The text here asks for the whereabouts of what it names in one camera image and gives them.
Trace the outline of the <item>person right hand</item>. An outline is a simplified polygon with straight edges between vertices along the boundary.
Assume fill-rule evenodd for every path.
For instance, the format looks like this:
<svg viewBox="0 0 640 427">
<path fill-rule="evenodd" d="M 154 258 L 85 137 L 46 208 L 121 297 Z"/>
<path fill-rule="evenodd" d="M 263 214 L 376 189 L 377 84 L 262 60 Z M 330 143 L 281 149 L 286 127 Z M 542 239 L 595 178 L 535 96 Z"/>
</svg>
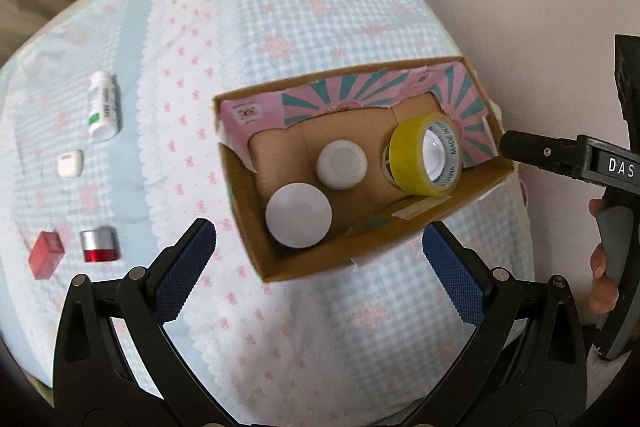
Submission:
<svg viewBox="0 0 640 427">
<path fill-rule="evenodd" d="M 605 275 L 607 267 L 605 250 L 599 244 L 590 257 L 592 286 L 588 298 L 589 309 L 596 315 L 611 312 L 620 295 L 617 286 Z"/>
</svg>

